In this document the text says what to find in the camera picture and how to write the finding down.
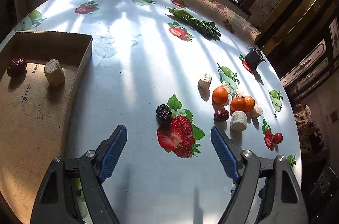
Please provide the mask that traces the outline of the red dried jujube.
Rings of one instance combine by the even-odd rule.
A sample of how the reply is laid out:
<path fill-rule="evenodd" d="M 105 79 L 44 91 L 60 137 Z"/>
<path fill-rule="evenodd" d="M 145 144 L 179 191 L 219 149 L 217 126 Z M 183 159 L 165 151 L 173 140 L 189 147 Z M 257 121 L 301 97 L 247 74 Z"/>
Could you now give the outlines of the red dried jujube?
<path fill-rule="evenodd" d="M 24 58 L 17 58 L 9 62 L 6 72 L 10 77 L 17 77 L 26 70 L 26 67 L 26 60 Z"/>
<path fill-rule="evenodd" d="M 214 119 L 218 122 L 225 122 L 229 119 L 229 112 L 226 109 L 219 109 L 214 113 Z"/>

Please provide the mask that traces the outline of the orange tangerine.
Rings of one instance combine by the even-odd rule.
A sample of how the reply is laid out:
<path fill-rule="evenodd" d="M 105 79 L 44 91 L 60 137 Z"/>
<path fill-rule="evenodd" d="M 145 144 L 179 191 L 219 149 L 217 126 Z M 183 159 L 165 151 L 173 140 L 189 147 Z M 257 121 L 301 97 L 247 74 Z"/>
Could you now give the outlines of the orange tangerine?
<path fill-rule="evenodd" d="M 227 103 L 228 97 L 228 91 L 222 86 L 215 88 L 212 94 L 213 101 L 218 105 L 224 105 Z"/>
<path fill-rule="evenodd" d="M 245 100 L 245 111 L 246 112 L 252 111 L 255 106 L 255 100 L 253 99 L 253 97 L 247 95 L 244 97 L 244 100 Z"/>
<path fill-rule="evenodd" d="M 245 111 L 246 101 L 243 97 L 237 97 L 232 99 L 230 103 L 230 109 L 232 112 L 235 111 Z"/>

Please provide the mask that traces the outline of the red cherry tomato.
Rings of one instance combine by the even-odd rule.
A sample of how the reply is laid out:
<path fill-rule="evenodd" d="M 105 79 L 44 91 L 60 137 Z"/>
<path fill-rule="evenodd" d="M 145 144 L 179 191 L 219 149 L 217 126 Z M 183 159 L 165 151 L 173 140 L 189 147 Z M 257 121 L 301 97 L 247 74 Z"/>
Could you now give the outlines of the red cherry tomato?
<path fill-rule="evenodd" d="M 283 135 L 280 132 L 274 134 L 273 142 L 278 145 L 283 141 Z"/>

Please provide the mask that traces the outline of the dark dried jujube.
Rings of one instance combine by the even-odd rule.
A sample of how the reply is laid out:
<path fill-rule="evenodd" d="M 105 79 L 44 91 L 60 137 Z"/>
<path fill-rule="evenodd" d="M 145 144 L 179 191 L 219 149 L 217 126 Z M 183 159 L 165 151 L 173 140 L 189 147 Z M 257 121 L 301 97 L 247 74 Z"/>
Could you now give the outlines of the dark dried jujube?
<path fill-rule="evenodd" d="M 168 105 L 161 104 L 156 109 L 156 119 L 160 125 L 169 125 L 172 121 L 172 112 Z"/>

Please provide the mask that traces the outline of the large beige corn cob piece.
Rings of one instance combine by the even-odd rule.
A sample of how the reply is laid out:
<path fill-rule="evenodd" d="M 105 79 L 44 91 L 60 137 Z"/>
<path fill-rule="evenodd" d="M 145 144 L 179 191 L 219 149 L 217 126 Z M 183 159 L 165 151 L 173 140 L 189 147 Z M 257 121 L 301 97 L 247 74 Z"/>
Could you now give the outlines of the large beige corn cob piece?
<path fill-rule="evenodd" d="M 59 86 L 65 81 L 64 71 L 56 59 L 51 59 L 46 63 L 44 73 L 47 81 L 53 86 Z"/>

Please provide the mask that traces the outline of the carved wooden root ornament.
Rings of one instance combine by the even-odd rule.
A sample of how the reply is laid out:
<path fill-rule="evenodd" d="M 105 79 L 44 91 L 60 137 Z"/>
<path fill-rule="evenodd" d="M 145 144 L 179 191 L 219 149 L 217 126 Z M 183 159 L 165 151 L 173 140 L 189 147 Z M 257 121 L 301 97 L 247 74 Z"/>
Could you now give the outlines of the carved wooden root ornament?
<path fill-rule="evenodd" d="M 297 103 L 293 109 L 298 129 L 300 148 L 302 153 L 317 154 L 323 150 L 322 133 L 312 119 L 308 105 Z"/>

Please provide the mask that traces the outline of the fruit print tablecloth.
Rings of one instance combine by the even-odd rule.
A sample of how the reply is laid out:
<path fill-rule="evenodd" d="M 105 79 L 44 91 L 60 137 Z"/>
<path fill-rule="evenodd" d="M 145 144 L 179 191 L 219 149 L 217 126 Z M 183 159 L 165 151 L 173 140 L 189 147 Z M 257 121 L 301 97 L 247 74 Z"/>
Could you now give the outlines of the fruit print tablecloth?
<path fill-rule="evenodd" d="M 239 54 L 249 42 L 221 29 L 220 41 L 195 33 L 180 40 L 168 28 L 170 0 L 48 0 L 22 19 L 15 31 L 56 31 L 90 35 L 92 54 L 73 105 L 64 154 L 75 158 L 95 148 L 117 125 L 128 139 L 113 176 L 104 183 L 122 223 L 216 223 L 228 201 L 232 181 L 210 140 L 215 106 L 211 90 L 198 89 L 204 74 L 211 88 L 220 83 L 217 67 L 236 72 L 240 89 L 264 114 L 243 132 L 229 132 L 258 156 L 294 155 L 299 137 L 289 101 L 275 113 L 269 90 L 282 85 L 273 67 L 262 63 L 261 81 L 247 72 Z M 198 155 L 183 159 L 167 153 L 156 136 L 156 107 L 175 95 L 205 137 Z M 274 134 L 283 141 L 276 145 Z"/>

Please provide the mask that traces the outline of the shallow cardboard box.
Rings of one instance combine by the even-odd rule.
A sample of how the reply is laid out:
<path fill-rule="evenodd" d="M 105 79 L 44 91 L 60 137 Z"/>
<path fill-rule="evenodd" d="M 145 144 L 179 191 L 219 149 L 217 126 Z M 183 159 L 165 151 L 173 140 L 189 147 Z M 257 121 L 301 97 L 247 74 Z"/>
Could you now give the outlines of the shallow cardboard box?
<path fill-rule="evenodd" d="M 78 33 L 21 31 L 1 44 L 1 194 L 22 222 L 29 223 L 44 174 L 64 154 L 77 89 L 92 54 L 92 37 Z M 24 58 L 26 70 L 8 76 L 10 61 Z M 51 85 L 46 63 L 59 61 L 65 81 Z"/>

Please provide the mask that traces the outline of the green leafy vegetable bunch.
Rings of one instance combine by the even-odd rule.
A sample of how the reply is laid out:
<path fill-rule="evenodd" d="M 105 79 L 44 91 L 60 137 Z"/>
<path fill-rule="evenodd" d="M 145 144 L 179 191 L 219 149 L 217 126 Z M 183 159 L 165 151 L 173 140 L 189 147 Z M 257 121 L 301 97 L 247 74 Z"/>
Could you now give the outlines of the green leafy vegetable bunch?
<path fill-rule="evenodd" d="M 175 21 L 190 26 L 208 40 L 220 41 L 221 33 L 215 22 L 200 20 L 189 14 L 189 12 L 179 8 L 166 7 L 166 9 L 170 13 L 169 17 L 173 18 Z"/>

